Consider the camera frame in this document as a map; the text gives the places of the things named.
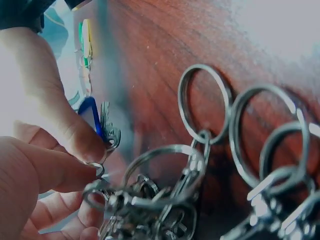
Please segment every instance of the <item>finger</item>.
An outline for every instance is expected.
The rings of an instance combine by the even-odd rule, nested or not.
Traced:
[[[51,149],[66,153],[66,149],[59,145],[57,140],[46,130],[39,126],[30,125],[21,121],[14,122],[14,135],[25,143],[35,145],[45,149]]]
[[[38,231],[51,227],[74,213],[81,206],[81,192],[55,192],[38,200],[30,216]]]
[[[82,202],[78,215],[73,218],[61,231],[44,233],[44,240],[78,240],[85,229],[99,227],[103,220],[103,213],[89,207]]]
[[[35,225],[33,224],[33,222],[28,219],[23,231],[20,234],[20,240],[31,240],[31,239],[40,239],[39,238],[39,231],[36,229]]]
[[[10,137],[5,139],[31,163],[40,194],[51,189],[58,192],[82,191],[86,184],[96,179],[94,167],[81,163],[67,153],[40,148]]]
[[[70,154],[84,162],[105,160],[107,149],[101,137],[71,108],[63,92],[52,93],[40,105],[39,111],[39,126]]]
[[[81,233],[80,240],[98,240],[98,228],[88,227]]]

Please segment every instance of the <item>hand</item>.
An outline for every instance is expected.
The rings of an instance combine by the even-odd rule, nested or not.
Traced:
[[[94,167],[11,137],[0,137],[0,153],[0,239],[97,239],[103,216],[82,203],[79,192],[95,180]],[[38,194],[50,189],[57,192],[37,201]],[[78,209],[61,231],[38,233]]]
[[[1,30],[0,59],[1,125],[12,129],[7,136],[65,149],[84,162],[106,159],[101,138],[70,107],[56,60],[42,37],[25,27]]]

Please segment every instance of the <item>split ring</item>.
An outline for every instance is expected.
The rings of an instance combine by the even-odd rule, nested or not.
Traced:
[[[298,121],[289,122],[275,129],[267,138],[260,153],[259,177],[261,181],[265,179],[268,175],[268,163],[271,159],[271,154],[273,153],[276,144],[279,143],[279,141],[282,140],[285,135],[301,131],[301,129],[301,124]],[[308,131],[312,135],[320,138],[320,127],[317,124],[310,123]],[[283,187],[283,185],[275,186],[272,192],[274,194],[282,193],[286,190],[285,187],[286,186]]]
[[[83,191],[83,199],[84,201],[94,209],[97,209],[100,212],[105,212],[106,208],[103,203],[97,202],[94,198],[94,194],[98,194],[99,196],[103,197],[104,200],[107,202],[109,199],[107,198],[106,194],[103,192],[107,188],[107,182],[103,179],[95,180],[92,183],[87,184]]]
[[[259,183],[259,179],[249,170],[245,164],[244,159],[241,156],[240,149],[240,117],[242,116],[243,110],[247,105],[248,101],[255,95],[262,91],[271,92],[278,97],[280,97],[286,106],[288,107],[291,114],[299,121],[302,133],[302,154],[299,163],[299,167],[295,174],[292,174],[284,183],[279,186],[282,190],[286,190],[294,186],[297,182],[300,182],[306,173],[306,164],[309,155],[309,142],[310,133],[308,129],[308,124],[305,117],[303,116],[302,110],[297,107],[293,100],[288,96],[288,94],[282,90],[280,87],[271,84],[258,84],[250,87],[243,93],[239,94],[235,99],[229,125],[229,141],[230,148],[235,163],[236,169],[244,181],[252,188],[255,188]]]
[[[93,166],[95,168],[95,175],[96,178],[99,179],[103,176],[103,174],[105,174],[105,167],[100,164],[100,163],[96,163],[96,162],[90,162],[88,163],[89,166]]]
[[[166,205],[178,205],[184,202],[186,199],[192,197],[196,188],[200,186],[201,181],[206,173],[206,165],[205,160],[202,154],[196,149],[182,144],[172,144],[163,147],[159,147],[150,151],[145,152],[136,158],[127,168],[123,178],[121,185],[125,187],[128,184],[129,178],[132,173],[143,163],[150,161],[152,158],[155,158],[159,155],[163,154],[176,154],[181,153],[188,156],[191,156],[191,160],[187,163],[187,168],[191,173],[196,173],[194,177],[194,181],[189,185],[187,189],[182,191],[180,194],[177,194],[175,197],[165,197],[161,198],[157,201],[152,201],[152,199],[141,198],[137,196],[130,196],[129,193],[124,192],[125,201],[139,208],[146,209],[163,209]]]
[[[177,92],[178,107],[179,107],[180,116],[182,118],[182,122],[186,130],[188,131],[188,133],[194,139],[196,139],[199,143],[205,144],[206,139],[196,133],[196,128],[194,127],[193,121],[191,119],[191,113],[189,111],[188,102],[187,102],[187,89],[188,89],[190,79],[197,70],[201,70],[201,69],[207,71],[216,81],[216,83],[218,84],[221,90],[223,101],[224,101],[224,123],[223,123],[221,132],[216,137],[210,139],[209,143],[210,145],[213,145],[213,144],[220,143],[224,138],[224,136],[227,134],[229,121],[230,121],[230,110],[232,107],[232,95],[231,95],[230,88],[225,83],[225,81],[222,80],[219,74],[213,68],[205,64],[195,64],[188,67],[182,74],[179,82],[178,92]]]

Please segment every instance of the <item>sleeve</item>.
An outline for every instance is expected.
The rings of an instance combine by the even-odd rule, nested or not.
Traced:
[[[0,30],[28,27],[39,33],[44,27],[43,13],[55,0],[0,0]]]

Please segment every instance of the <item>wooden table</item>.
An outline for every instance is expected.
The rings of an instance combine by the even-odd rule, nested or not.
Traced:
[[[106,166],[123,173],[147,150],[190,145],[192,138],[178,111],[177,90],[182,73],[192,64],[216,68],[234,96],[258,83],[281,86],[295,93],[317,119],[319,7],[319,1],[289,0],[94,0],[81,8],[77,21],[89,18],[92,28],[93,95],[98,104],[110,102],[111,119],[122,133],[121,144]],[[192,81],[189,99],[198,129],[218,134],[224,102],[218,85],[204,71]],[[272,94],[250,102],[241,132],[247,162],[256,173],[264,141],[291,119]],[[312,139],[308,170],[320,183],[318,149]],[[293,134],[278,147],[274,168],[297,163],[300,152],[301,137]],[[141,171],[160,184],[174,183],[185,163],[182,158],[157,158]],[[235,207],[247,212],[249,190],[234,167],[228,140],[213,146],[203,211],[232,213]],[[301,201],[305,196],[295,198]]]

